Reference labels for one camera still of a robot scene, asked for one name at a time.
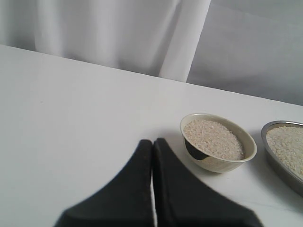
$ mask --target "table surface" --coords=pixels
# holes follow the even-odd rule
[[[261,128],[303,122],[303,107],[0,45],[0,226],[52,226],[108,183],[138,141],[164,137],[201,181],[253,209],[266,227],[302,226],[303,198],[269,168]],[[246,129],[258,147],[215,174],[184,152],[179,122],[211,113]]]

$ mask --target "white rice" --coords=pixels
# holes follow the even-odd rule
[[[227,160],[244,159],[237,137],[218,122],[193,120],[183,129],[188,140],[203,153]]]
[[[275,155],[303,179],[303,128],[284,126],[271,129],[266,140]]]

